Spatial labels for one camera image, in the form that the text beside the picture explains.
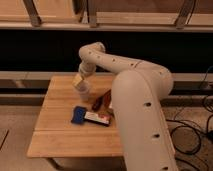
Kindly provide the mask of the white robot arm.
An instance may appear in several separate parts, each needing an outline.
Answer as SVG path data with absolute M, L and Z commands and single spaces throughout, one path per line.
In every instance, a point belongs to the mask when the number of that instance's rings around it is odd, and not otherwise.
M 81 47 L 79 57 L 83 78 L 97 67 L 115 74 L 112 108 L 127 171 L 179 171 L 160 104 L 173 88 L 171 72 L 152 62 L 108 54 L 100 42 Z

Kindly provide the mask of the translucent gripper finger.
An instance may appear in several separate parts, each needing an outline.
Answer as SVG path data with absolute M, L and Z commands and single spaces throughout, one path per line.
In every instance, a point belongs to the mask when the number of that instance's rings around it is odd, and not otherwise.
M 89 100 L 91 86 L 88 81 L 80 81 L 78 84 L 75 85 L 75 89 L 82 101 L 86 102 Z

